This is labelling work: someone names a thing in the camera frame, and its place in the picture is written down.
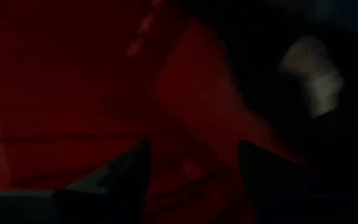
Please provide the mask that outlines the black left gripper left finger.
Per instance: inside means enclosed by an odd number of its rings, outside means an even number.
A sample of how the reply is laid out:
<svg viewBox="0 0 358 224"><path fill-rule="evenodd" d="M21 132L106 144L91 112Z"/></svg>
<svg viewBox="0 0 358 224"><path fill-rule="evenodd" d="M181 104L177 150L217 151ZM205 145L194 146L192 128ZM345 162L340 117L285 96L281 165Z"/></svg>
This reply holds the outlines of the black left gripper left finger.
<svg viewBox="0 0 358 224"><path fill-rule="evenodd" d="M63 224L139 224L149 186L151 144L141 141L54 193Z"/></svg>

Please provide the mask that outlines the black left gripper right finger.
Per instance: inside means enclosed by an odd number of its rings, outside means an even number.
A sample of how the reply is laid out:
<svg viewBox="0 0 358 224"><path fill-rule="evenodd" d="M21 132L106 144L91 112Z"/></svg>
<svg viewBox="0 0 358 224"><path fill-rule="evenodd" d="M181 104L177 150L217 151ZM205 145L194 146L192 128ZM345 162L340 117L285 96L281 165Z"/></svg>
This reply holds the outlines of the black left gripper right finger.
<svg viewBox="0 0 358 224"><path fill-rule="evenodd" d="M237 161L258 224L306 224L309 173L298 164L239 141Z"/></svg>

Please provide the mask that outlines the red plastic laundry bin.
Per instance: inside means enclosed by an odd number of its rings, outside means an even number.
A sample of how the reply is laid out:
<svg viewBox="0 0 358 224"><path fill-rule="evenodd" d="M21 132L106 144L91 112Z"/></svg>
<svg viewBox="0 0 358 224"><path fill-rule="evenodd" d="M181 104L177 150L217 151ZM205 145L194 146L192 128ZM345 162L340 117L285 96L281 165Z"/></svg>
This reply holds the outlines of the red plastic laundry bin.
<svg viewBox="0 0 358 224"><path fill-rule="evenodd" d="M0 0L0 190L63 187L143 139L141 224L255 224L239 140L298 160L173 0Z"/></svg>

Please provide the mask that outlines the white canvas tote bag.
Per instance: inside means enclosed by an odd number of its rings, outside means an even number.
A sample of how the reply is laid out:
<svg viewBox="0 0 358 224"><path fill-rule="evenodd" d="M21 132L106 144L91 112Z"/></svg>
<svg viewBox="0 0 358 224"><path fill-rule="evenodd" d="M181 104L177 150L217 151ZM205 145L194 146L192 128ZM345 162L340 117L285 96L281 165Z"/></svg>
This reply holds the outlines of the white canvas tote bag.
<svg viewBox="0 0 358 224"><path fill-rule="evenodd" d="M337 108L343 79L322 41L300 37L282 58L280 68L300 82L312 118Z"/></svg>

